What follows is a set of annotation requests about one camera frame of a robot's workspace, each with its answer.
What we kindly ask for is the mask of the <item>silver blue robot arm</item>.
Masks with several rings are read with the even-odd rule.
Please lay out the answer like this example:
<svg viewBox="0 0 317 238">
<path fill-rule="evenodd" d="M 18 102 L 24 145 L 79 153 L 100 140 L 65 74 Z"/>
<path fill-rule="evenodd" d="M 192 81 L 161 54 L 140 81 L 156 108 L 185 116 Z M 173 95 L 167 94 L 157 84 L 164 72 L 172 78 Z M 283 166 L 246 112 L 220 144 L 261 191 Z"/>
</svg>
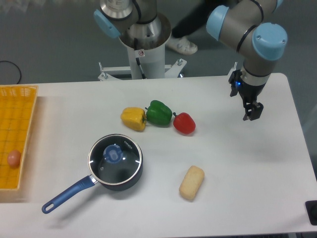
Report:
<svg viewBox="0 0 317 238">
<path fill-rule="evenodd" d="M 242 98 L 246 120 L 261 116 L 264 107 L 257 97 L 287 44 L 286 31 L 266 22 L 280 5 L 279 0 L 242 0 L 232 8 L 216 7 L 207 20 L 207 32 L 244 57 L 242 68 L 233 70 L 229 83 L 231 96 Z M 165 44 L 171 37 L 171 25 L 158 12 L 156 1 L 103 0 L 94 19 L 106 35 L 118 38 L 127 48 L 133 79 L 179 75 L 179 67 L 165 67 Z"/>
</svg>

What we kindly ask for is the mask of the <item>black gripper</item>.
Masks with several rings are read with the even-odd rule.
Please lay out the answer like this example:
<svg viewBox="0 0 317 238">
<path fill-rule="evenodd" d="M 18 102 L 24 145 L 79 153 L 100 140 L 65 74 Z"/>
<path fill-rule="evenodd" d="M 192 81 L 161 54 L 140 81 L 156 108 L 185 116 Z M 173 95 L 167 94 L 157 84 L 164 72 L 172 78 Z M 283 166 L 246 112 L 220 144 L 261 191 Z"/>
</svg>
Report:
<svg viewBox="0 0 317 238">
<path fill-rule="evenodd" d="M 242 98 L 245 114 L 243 121 L 259 119 L 264 106 L 262 103 L 257 102 L 258 95 L 262 92 L 265 84 L 250 85 L 245 82 L 242 77 L 237 80 L 237 90 Z"/>
</svg>

